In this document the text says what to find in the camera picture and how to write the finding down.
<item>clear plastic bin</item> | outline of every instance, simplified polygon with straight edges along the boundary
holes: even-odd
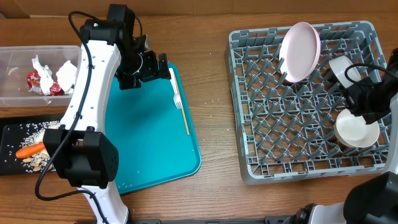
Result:
[[[81,49],[78,46],[0,47],[0,107],[68,106],[72,95],[42,96],[30,92],[27,75],[35,71],[32,58],[39,56],[48,65],[52,78],[70,60],[79,71]]]

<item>blue tray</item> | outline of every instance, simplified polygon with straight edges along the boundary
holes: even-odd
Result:
[[[119,193],[162,184],[196,173],[201,164],[180,76],[177,79],[190,135],[182,111],[173,101],[169,80],[143,83],[142,88],[120,90],[114,80],[105,117],[106,137],[119,151],[116,185]]]

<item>orange carrot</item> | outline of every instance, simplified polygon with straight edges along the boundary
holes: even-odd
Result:
[[[28,158],[29,156],[40,152],[41,150],[45,149],[44,144],[38,143],[36,145],[33,146],[27,146],[27,147],[23,147],[22,149],[18,150],[16,153],[17,158],[19,159],[25,159]]]

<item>gray dish rack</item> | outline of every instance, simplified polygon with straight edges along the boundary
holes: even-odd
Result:
[[[236,30],[226,49],[234,103],[241,176],[247,184],[271,184],[334,175],[381,172],[387,159],[391,116],[380,119],[380,137],[365,148],[348,148],[333,125],[345,108],[343,87],[328,61],[341,55],[353,63],[386,67],[373,25],[367,21],[313,25],[321,40],[318,64],[308,79],[288,83],[280,72],[282,40],[290,27]],[[364,77],[379,72],[358,68]]]

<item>tabletop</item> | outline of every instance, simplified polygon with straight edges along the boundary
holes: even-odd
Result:
[[[246,185],[239,171],[234,111],[224,52],[233,30],[361,21],[372,22],[386,60],[398,46],[398,13],[256,14],[142,17],[152,50],[165,52],[180,72],[201,156],[191,177],[123,195],[133,219],[189,220],[290,215],[309,203],[343,202],[348,192],[374,175],[325,177],[300,182]],[[76,18],[77,24],[84,19]],[[0,47],[80,45],[67,18],[0,20]],[[0,117],[64,112],[61,108],[0,108]],[[82,195],[44,202],[34,195],[37,174],[0,177],[0,223],[73,223],[93,220]],[[74,190],[57,174],[41,186],[47,196]]]

